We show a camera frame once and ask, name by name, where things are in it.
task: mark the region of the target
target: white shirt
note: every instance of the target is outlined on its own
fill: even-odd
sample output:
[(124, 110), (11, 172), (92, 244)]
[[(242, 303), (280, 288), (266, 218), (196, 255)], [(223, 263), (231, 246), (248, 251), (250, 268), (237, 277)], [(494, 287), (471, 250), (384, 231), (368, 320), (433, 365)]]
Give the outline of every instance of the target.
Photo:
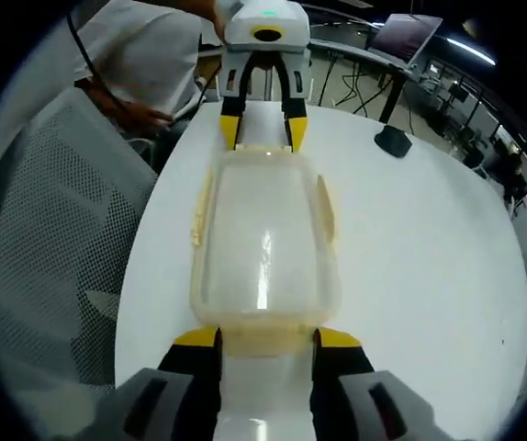
[[(179, 114), (198, 100), (194, 76), (201, 30), (201, 19), (185, 12), (111, 0), (79, 35), (115, 96)], [(74, 80), (87, 76), (78, 54)]]

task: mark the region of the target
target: plastic food container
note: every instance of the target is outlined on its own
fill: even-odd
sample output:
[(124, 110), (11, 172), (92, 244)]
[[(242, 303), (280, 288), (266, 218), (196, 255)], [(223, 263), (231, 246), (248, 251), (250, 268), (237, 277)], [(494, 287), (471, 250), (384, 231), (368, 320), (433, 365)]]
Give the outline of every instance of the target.
[(303, 156), (223, 154), (196, 218), (191, 304), (226, 352), (294, 352), (337, 309), (331, 204)]

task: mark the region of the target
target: desk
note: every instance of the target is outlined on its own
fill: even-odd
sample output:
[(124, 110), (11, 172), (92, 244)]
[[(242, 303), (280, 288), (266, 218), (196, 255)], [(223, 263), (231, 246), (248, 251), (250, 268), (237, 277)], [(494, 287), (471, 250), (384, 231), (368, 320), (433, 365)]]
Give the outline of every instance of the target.
[[(133, 244), (117, 323), (115, 378), (155, 368), (199, 324), (189, 306), (190, 231), (220, 103), (205, 104), (153, 190)], [(243, 143), (286, 143), (280, 104), (249, 102)], [(410, 137), (378, 149), (377, 121), (308, 107), (302, 150), (328, 184), (342, 306), (328, 326), (358, 337), (376, 370), (428, 401), (455, 439), (492, 436), (514, 403), (527, 352), (527, 279), (506, 210), (481, 178)]]

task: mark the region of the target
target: chair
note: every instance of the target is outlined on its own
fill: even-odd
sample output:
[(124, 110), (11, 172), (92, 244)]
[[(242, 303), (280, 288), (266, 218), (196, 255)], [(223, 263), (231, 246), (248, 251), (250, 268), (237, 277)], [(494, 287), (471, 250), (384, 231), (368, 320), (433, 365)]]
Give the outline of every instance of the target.
[(41, 435), (114, 389), (118, 302), (156, 174), (75, 88), (0, 161), (0, 375)]

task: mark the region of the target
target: white table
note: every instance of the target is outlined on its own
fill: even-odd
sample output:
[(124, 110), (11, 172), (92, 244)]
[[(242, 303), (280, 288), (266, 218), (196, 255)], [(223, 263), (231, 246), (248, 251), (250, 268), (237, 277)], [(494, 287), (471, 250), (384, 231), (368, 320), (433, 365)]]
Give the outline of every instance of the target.
[[(157, 367), (199, 326), (189, 307), (190, 231), (220, 104), (204, 105), (153, 190), (129, 258), (115, 375)], [(279, 103), (250, 102), (242, 142), (286, 143)], [(411, 137), (404, 159), (373, 141), (382, 124), (309, 107), (300, 154), (336, 212), (342, 307), (328, 326), (358, 337), (376, 370), (428, 401), (453, 438), (493, 435), (514, 403), (527, 352), (527, 280), (500, 198), (480, 177)]]

